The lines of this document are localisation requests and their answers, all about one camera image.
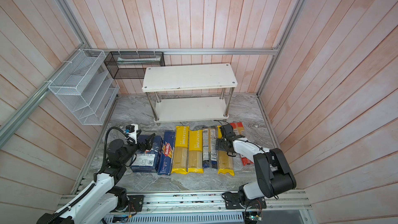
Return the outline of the dark blue clear spaghetti bag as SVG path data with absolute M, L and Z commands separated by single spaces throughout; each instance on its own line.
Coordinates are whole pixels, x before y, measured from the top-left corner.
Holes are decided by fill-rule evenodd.
M 218 168 L 216 151 L 217 132 L 215 127 L 204 128 L 202 132 L 203 141 L 203 168 Z

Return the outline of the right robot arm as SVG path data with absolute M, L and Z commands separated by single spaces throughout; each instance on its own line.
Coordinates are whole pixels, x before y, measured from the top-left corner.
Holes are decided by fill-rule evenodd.
M 220 127 L 221 137 L 216 140 L 216 150 L 239 154 L 255 165 L 256 180 L 239 187 L 237 193 L 225 192 L 222 198 L 227 209 L 263 207 L 264 198 L 277 198 L 279 194 L 296 188 L 296 180 L 279 148 L 261 147 L 233 131 L 231 124 Z

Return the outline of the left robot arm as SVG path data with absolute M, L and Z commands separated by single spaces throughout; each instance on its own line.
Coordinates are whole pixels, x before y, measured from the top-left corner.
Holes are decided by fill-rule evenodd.
M 138 151 L 152 149 L 155 134 L 139 142 L 141 130 L 137 124 L 127 125 L 124 129 L 111 127 L 109 130 L 122 133 L 124 139 L 104 141 L 102 166 L 94 174 L 93 181 L 65 206 L 53 214 L 40 217 L 39 224 L 98 224 L 113 211 L 127 212 L 128 218 L 142 211 L 144 196 L 129 197 L 126 189 L 118 187 L 117 183 L 127 169 L 126 164 Z

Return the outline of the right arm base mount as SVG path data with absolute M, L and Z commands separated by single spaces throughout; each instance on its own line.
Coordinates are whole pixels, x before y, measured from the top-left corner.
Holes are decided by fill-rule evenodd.
M 221 195 L 224 199 L 226 209 L 250 209 L 259 210 L 266 208 L 266 202 L 263 198 L 247 199 L 242 192 L 225 192 Z

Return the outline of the wide blue Barilla pasta box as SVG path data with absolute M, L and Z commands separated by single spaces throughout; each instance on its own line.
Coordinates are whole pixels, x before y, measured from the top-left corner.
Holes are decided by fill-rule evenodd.
M 133 172 L 156 173 L 159 168 L 163 140 L 155 136 L 151 150 L 137 151 L 131 159 L 130 169 Z

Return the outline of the yellow pastatime spaghetti bag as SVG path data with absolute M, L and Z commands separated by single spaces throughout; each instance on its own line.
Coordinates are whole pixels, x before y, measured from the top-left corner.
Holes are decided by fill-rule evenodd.
M 216 151 L 217 151 L 217 168 L 218 174 L 230 174 L 234 176 L 233 170 L 233 159 L 225 150 L 221 149 L 221 141 L 222 141 L 222 134 L 221 134 L 221 126 L 217 126 L 217 139 L 216 139 Z
M 188 172 L 203 173 L 203 131 L 189 131 Z
M 177 126 L 171 173 L 177 173 L 183 175 L 186 175 L 188 173 L 188 166 L 187 166 L 188 143 L 189 143 L 189 127 Z

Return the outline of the narrow blue Barilla spaghetti box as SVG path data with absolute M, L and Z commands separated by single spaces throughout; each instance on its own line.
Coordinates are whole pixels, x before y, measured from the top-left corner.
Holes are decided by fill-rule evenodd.
M 158 168 L 159 175 L 171 175 L 175 135 L 175 131 L 165 131 L 164 133 Z

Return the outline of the red spaghetti bag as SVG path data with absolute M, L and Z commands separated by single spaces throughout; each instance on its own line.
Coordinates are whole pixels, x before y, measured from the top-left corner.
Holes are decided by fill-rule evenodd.
M 245 129 L 241 122 L 232 122 L 232 123 L 230 123 L 230 125 L 233 127 L 233 131 L 236 135 L 245 136 Z M 240 156 L 243 166 L 254 164 L 251 160 L 246 158 L 244 155 L 240 154 L 239 156 Z

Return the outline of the white two-tier shelf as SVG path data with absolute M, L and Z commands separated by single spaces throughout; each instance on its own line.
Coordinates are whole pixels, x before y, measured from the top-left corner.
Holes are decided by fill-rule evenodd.
M 232 94 L 237 85 L 230 64 L 161 66 L 146 69 L 142 91 L 147 97 L 151 93 L 156 96 L 156 101 L 150 102 L 155 123 L 226 120 L 231 99 L 225 97 L 225 91 Z M 221 94 L 178 99 L 159 97 L 160 92 L 211 89 L 220 89 Z

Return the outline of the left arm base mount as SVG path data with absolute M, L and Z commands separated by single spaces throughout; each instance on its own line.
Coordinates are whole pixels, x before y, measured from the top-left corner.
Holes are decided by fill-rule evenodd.
M 118 205 L 115 208 L 117 212 L 134 212 L 142 211 L 144 203 L 144 195 L 121 195 L 118 197 Z

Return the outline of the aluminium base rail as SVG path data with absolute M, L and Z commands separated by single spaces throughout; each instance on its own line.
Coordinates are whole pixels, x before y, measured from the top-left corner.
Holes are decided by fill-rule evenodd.
M 280 194 L 277 199 L 264 198 L 266 208 L 259 210 L 250 209 L 226 209 L 224 199 L 220 191 L 198 191 L 198 192 L 158 192 L 138 194 L 144 195 L 144 203 L 141 212 L 131 218 L 154 217 L 157 219 L 171 218 L 172 220 L 193 219 L 199 220 L 206 214 L 226 217 L 227 215 L 243 215 L 249 213 L 264 214 L 267 211 L 291 211 L 312 209 L 309 199 L 304 191 L 291 190 Z M 63 196 L 59 207 L 62 208 L 75 196 Z M 121 216 L 122 219 L 128 218 L 127 212 L 110 212 L 104 218 L 110 215 Z

